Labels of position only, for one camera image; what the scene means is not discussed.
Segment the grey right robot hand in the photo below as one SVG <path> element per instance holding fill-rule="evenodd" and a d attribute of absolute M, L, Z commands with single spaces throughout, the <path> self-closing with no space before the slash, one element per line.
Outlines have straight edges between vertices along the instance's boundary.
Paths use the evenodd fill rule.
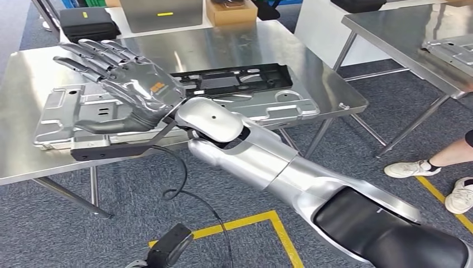
<path fill-rule="evenodd" d="M 76 59 L 54 56 L 63 65 L 102 87 L 131 108 L 124 118 L 97 122 L 81 120 L 77 128 L 93 134 L 146 132 L 154 129 L 186 98 L 180 83 L 148 58 L 112 40 L 80 39 L 60 47 Z"/>

